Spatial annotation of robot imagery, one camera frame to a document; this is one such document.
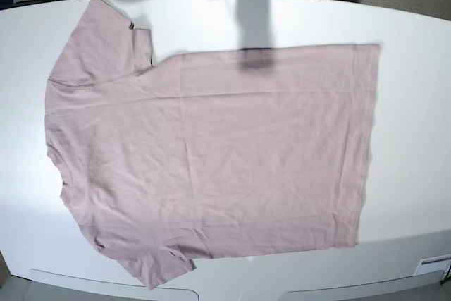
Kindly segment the pink T-shirt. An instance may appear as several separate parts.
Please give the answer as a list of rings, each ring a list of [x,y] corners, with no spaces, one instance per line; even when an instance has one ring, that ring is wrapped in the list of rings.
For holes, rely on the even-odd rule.
[[[148,288],[194,260],[352,247],[377,44],[177,54],[91,0],[47,80],[48,155],[89,244]]]

